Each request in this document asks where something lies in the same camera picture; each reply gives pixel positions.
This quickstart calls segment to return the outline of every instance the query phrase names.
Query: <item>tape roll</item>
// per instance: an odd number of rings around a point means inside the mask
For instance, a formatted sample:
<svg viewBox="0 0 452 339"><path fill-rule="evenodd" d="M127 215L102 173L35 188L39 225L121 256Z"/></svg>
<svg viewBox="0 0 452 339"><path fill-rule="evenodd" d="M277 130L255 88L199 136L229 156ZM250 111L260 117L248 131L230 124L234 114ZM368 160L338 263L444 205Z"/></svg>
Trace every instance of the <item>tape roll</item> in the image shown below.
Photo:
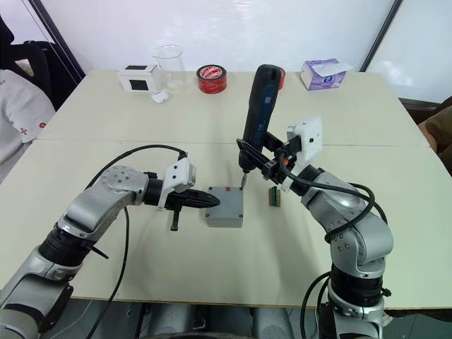
<svg viewBox="0 0 452 339"><path fill-rule="evenodd" d="M196 71L198 87L204 93L219 93L226 88L226 70L218 65L205 65Z"/></svg>
<svg viewBox="0 0 452 339"><path fill-rule="evenodd" d="M280 85L278 87L278 90L280 90L281 88L283 88L284 86L284 80L285 80L285 70L283 67L280 67L281 70L281 80L280 80Z"/></svg>

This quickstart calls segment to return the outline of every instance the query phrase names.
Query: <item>cord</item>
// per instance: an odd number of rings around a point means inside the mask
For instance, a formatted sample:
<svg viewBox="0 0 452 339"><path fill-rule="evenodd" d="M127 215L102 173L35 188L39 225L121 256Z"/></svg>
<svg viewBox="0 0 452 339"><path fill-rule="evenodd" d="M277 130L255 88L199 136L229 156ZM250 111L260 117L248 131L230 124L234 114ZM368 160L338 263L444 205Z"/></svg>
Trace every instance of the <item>cord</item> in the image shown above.
<svg viewBox="0 0 452 339"><path fill-rule="evenodd" d="M309 186L309 187L316 187L319 189L329 189L331 191L338 191L338 192L342 192L342 193L347 193L347 194L351 194L353 196L356 196L358 198L361 198L365 201L368 201L369 203L366 205L366 207L364 208L363 211L361 211L360 214L358 214L355 218L351 219L350 221L346 222L344 225L339 226L338 228L331 230L330 232L327 232L325 234L325 241L326 242L330 242L331 238L337 234L340 233L344 230L346 230L349 227L352 227L354 224L358 223L359 221L361 221L366 215L367 213L370 212L370 210L375 207L378 212L380 213L381 219L384 222L387 222L386 220L386 215L383 212L383 209L380 207L380 205L375 203L375 195L372 192L372 190L364 185L360 185L360 184L353 184L350 183L352 186L359 188L359 189L363 189L364 191L366 191L369 196L365 196L364 194L361 194L360 192L357 191L353 191L352 189L345 189L343 187L339 187L339 186L333 186L333 185L327 185L327 184L321 184L318 182L312 182L310 180L306 180L300 177L297 177L296 175L294 175L293 173L291 173L291 171L289 171L289 169L287 168L287 166L285 165L285 156L284 154L280 154L278 157L279 160L279 164L280 164L280 169L282 170L282 172L289 177L290 179L299 182L303 185Z"/></svg>
<svg viewBox="0 0 452 339"><path fill-rule="evenodd" d="M59 331L58 333L55 333L52 337L50 337L50 339L55 339L58 335L62 334L64 331L67 331L69 328L71 328L72 326L74 326L75 324L77 324L86 314L86 311L90 308L91 304L93 303L92 300L90 300L90 302L88 302L88 305L86 305L85 310L82 312L81 316L79 316L77 318L77 320L75 320L71 325L63 328L61 331Z"/></svg>
<svg viewBox="0 0 452 339"><path fill-rule="evenodd" d="M107 312L108 307L113 301L114 296L118 292L119 286L121 284L122 278L124 277L124 271L126 270L126 264L127 264L127 254L129 252L129 226L130 226L130 220L129 220L129 212L127 210L127 207L124 207L124 213L126 214L126 246L124 248L124 258L122 259L122 267L121 272L119 274L118 281L116 283L116 286L114 287L112 295L110 295L110 298L108 299L107 304L104 306L102 311L100 312L99 316L96 319L96 322L94 323L93 327L91 328L91 331L86 336L86 339L91 339L94 335L94 332L96 331L97 327L99 326L99 323L101 322L103 316L105 315L105 312Z"/></svg>
<svg viewBox="0 0 452 339"><path fill-rule="evenodd" d="M309 295L311 294L312 290L316 285L322 281L322 279L327 278L330 276L331 272L325 272L324 274L317 277L308 287L308 290L306 291L306 294L304 295L303 302L302 302L302 309L299 313L299 329L302 333L302 339L307 339L306 337L306 329L304 328L304 316L306 314L306 305L308 303Z"/></svg>
<svg viewBox="0 0 452 339"><path fill-rule="evenodd" d="M317 296L317 311L319 311L319 309L320 309L320 304L322 303L323 294L325 293L325 290L328 287L328 281L330 281L330 277L328 277L325 280L325 282L323 283L323 285L319 291L319 295Z"/></svg>
<svg viewBox="0 0 452 339"><path fill-rule="evenodd" d="M319 332L320 335L320 330L319 330L319 316L317 315L317 312L314 312L314 320L316 322L316 328L315 331L313 333L313 335L311 335L310 339L315 339L317 338L317 332Z"/></svg>
<svg viewBox="0 0 452 339"><path fill-rule="evenodd" d="M144 145L137 148L133 148L131 150L128 150L127 152L122 153L121 155L118 155L115 157L112 161L110 161L108 164L106 164L90 181L90 183L86 186L86 189L89 189L96 181L99 179L99 177L102 175L102 173L109 167L111 167L115 162L124 159L125 157L128 157L130 154L133 154L135 152L138 152L139 150L145 150L148 148L164 148L167 150L174 150L176 152L179 152L179 159L181 157L186 157L187 153L184 150L181 150L180 148L168 146L168 145ZM126 262L127 262L127 254L129 252L129 226L130 226L130 220L129 220L129 212L127 210L127 207L124 207L124 213L126 215L126 246L124 249L124 258L122 259L122 267L121 267L121 273L119 274L118 281L116 283L116 286L114 287L112 295L110 295L110 298L108 299L107 304L103 308L103 310L100 312L99 316L96 319L96 322L94 323L93 327L91 328L91 331L89 332L86 339L91 339L94 335L94 332L96 331L97 327L99 326L99 323L101 322L103 316L105 315L105 312L107 312L108 307L113 301L114 296L116 295L119 286L121 284L122 278L124 276L124 271L126 270Z"/></svg>

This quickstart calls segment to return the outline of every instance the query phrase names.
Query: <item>silver robotic arm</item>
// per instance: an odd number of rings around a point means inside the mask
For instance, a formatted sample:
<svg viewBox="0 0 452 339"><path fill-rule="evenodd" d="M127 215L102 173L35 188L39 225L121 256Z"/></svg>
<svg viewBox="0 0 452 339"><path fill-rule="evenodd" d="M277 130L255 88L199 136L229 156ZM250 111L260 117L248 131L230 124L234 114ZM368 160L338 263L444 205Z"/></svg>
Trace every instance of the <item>silver robotic arm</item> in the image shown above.
<svg viewBox="0 0 452 339"><path fill-rule="evenodd" d="M73 288L69 282L94 251L95 243L128 205L158 206L174 211L177 230L182 206L218 205L216 197L191 188L196 169L182 158L170 166L164 180L126 166L107 169L80 194L59 218L44 242L34 248L0 294L0 338L34 339L57 323Z"/></svg>
<svg viewBox="0 0 452 339"><path fill-rule="evenodd" d="M332 266L328 302L319 309L319 337L382 339L382 295L388 294L382 277L385 257L393 248L391 230L371 212L346 226L367 204L353 185L310 165L322 147L320 118L290 127L287 138L283 144L266 134L263 144L274 152L273 160L246 141L238 139L237 144L242 157L257 166L265 179L301 196L302 204L327 232ZM326 189L332 186L336 190Z"/></svg>

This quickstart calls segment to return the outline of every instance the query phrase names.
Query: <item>white wall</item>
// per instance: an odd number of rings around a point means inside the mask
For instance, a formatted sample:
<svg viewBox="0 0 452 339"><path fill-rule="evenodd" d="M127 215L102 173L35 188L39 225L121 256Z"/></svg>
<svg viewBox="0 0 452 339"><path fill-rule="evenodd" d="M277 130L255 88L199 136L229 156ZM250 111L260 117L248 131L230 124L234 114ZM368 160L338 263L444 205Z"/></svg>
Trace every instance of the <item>white wall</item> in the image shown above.
<svg viewBox="0 0 452 339"><path fill-rule="evenodd" d="M450 97L452 1L405 0L367 71L383 74L398 97Z"/></svg>
<svg viewBox="0 0 452 339"><path fill-rule="evenodd" d="M186 69L289 71L336 57L357 69L392 0L42 0L83 70L149 63L180 44Z"/></svg>
<svg viewBox="0 0 452 339"><path fill-rule="evenodd" d="M53 42L28 1L24 2L25 4L21 0L0 0L0 15L14 34L13 43L21 44L26 40Z"/></svg>

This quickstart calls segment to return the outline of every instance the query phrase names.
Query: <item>white table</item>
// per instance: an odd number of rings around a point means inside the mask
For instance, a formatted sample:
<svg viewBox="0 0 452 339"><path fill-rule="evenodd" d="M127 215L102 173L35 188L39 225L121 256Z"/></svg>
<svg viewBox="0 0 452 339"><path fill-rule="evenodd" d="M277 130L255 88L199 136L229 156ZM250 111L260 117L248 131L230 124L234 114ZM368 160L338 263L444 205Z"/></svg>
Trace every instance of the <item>white table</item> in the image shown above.
<svg viewBox="0 0 452 339"><path fill-rule="evenodd" d="M235 143L243 135L254 72L228 73L225 91L202 93L194 73L188 89L164 104L123 91L116 71L85 77L40 138ZM269 131L285 140L287 126L319 115L325 145L427 146L385 80L350 73L339 88L308 91L290 72L278 93Z"/></svg>
<svg viewBox="0 0 452 339"><path fill-rule="evenodd" d="M0 185L0 286L39 244L69 203L106 162L143 143L38 140ZM197 166L196 189L239 183L235 145L175 144ZM121 161L157 171L174 162L166 150L144 150ZM393 308L450 307L452 179L427 147L326 146L315 165L372 188L394 233L384 287ZM299 306L309 283L330 268L324 231L295 194L268 206L258 172L249 175L240 229L208 228L204 211L184 208L179 231L172 214L130 207L128 266L117 299ZM74 296L107 298L117 281L124 248L124 216L87 256L73 281ZM309 305L314 305L311 298Z"/></svg>

